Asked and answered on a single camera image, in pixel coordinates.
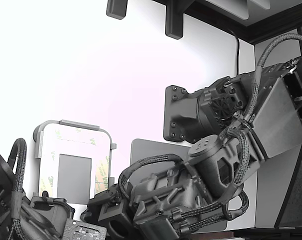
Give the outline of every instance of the robotic arm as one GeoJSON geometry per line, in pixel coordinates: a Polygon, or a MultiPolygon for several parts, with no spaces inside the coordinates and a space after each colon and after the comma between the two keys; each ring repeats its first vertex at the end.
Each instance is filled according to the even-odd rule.
{"type": "Polygon", "coordinates": [[[263,68],[271,50],[287,39],[302,36],[276,38],[255,72],[221,78],[191,94],[167,87],[163,137],[191,143],[188,158],[139,160],[118,184],[89,200],[82,219],[106,227],[114,240],[175,240],[244,214],[244,181],[265,161],[302,144],[302,57],[263,68]],[[164,161],[175,166],[134,187],[127,182],[138,168],[164,161]],[[235,197],[241,208],[228,210],[235,197]]]}

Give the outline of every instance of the white wall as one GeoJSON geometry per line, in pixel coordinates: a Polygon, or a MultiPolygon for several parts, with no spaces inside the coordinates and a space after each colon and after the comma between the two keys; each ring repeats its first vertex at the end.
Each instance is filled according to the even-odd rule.
{"type": "MultiPolygon", "coordinates": [[[[289,31],[287,33],[297,34],[298,31],[296,29],[289,31]]],[[[276,37],[270,38],[263,42],[260,42],[254,46],[255,52],[255,62],[257,63],[262,53],[266,49],[266,47],[275,39],[276,37]]],[[[269,57],[265,62],[265,67],[285,63],[290,61],[291,59],[295,59],[301,56],[301,49],[299,41],[297,40],[286,40],[281,42],[278,46],[274,48],[274,50],[270,53],[269,57]]]]}
{"type": "MultiPolygon", "coordinates": [[[[106,16],[107,0],[0,1],[0,153],[28,144],[24,189],[38,187],[32,134],[46,120],[107,130],[117,150],[111,175],[130,161],[136,138],[163,140],[165,88],[189,93],[235,75],[233,36],[184,17],[184,37],[165,36],[165,6],[129,0],[127,16],[106,16]]],[[[255,69],[240,45],[240,72],[255,69]]]]}

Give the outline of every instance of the gray panel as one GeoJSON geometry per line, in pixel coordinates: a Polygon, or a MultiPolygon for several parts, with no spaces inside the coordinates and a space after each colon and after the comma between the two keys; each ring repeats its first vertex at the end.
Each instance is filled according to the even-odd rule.
{"type": "Polygon", "coordinates": [[[279,227],[302,228],[302,160],[279,227]]]}
{"type": "MultiPolygon", "coordinates": [[[[289,31],[288,33],[297,34],[298,31],[294,29],[292,31],[289,31]]],[[[269,43],[272,42],[273,39],[275,39],[275,37],[263,41],[261,43],[258,43],[254,46],[255,63],[258,62],[262,53],[269,45],[269,43]]],[[[267,58],[264,66],[268,67],[279,63],[285,63],[287,61],[290,61],[291,59],[295,59],[300,56],[301,56],[301,50],[300,50],[299,41],[287,40],[280,43],[278,46],[274,48],[274,50],[270,53],[269,57],[267,58]]]]}
{"type": "MultiPolygon", "coordinates": [[[[144,139],[135,139],[132,141],[131,144],[131,159],[130,164],[134,162],[161,154],[176,154],[180,156],[183,160],[188,157],[189,147],[177,145],[177,144],[170,144],[164,142],[157,142],[157,141],[150,141],[144,139]]],[[[174,166],[172,162],[159,162],[156,164],[146,165],[137,171],[135,171],[131,178],[130,182],[133,186],[139,184],[142,179],[148,177],[151,173],[158,173],[162,172],[165,169],[169,169],[174,166]]],[[[203,216],[205,218],[219,213],[220,210],[216,210],[210,213],[206,213],[203,216]]],[[[221,232],[227,228],[227,221],[221,221],[215,224],[211,224],[209,226],[205,226],[197,231],[197,234],[200,233],[208,233],[208,232],[221,232]]]]}
{"type": "Polygon", "coordinates": [[[257,172],[256,228],[273,228],[287,194],[301,146],[267,160],[257,172]]]}
{"type": "Polygon", "coordinates": [[[69,204],[88,204],[92,159],[60,154],[57,197],[69,204]]]}
{"type": "Polygon", "coordinates": [[[273,158],[302,144],[302,124],[282,79],[278,78],[272,89],[265,91],[267,97],[262,97],[263,104],[254,110],[252,126],[265,154],[273,158]]]}

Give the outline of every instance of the wall mount plate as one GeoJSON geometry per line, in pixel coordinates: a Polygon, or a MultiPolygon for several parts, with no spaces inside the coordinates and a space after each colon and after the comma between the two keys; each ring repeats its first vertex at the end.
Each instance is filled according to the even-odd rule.
{"type": "Polygon", "coordinates": [[[51,198],[66,199],[79,220],[89,199],[114,183],[110,167],[117,145],[99,126],[67,120],[44,122],[33,139],[40,160],[38,194],[47,191],[51,198]]]}

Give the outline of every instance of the metal bracket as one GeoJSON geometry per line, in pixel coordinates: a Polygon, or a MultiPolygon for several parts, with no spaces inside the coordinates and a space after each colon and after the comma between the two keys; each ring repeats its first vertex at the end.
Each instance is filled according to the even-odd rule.
{"type": "Polygon", "coordinates": [[[127,15],[128,0],[108,0],[106,7],[106,15],[122,20],[127,15]]]}
{"type": "Polygon", "coordinates": [[[184,12],[195,0],[168,0],[166,4],[165,35],[174,39],[183,37],[184,12]]]}

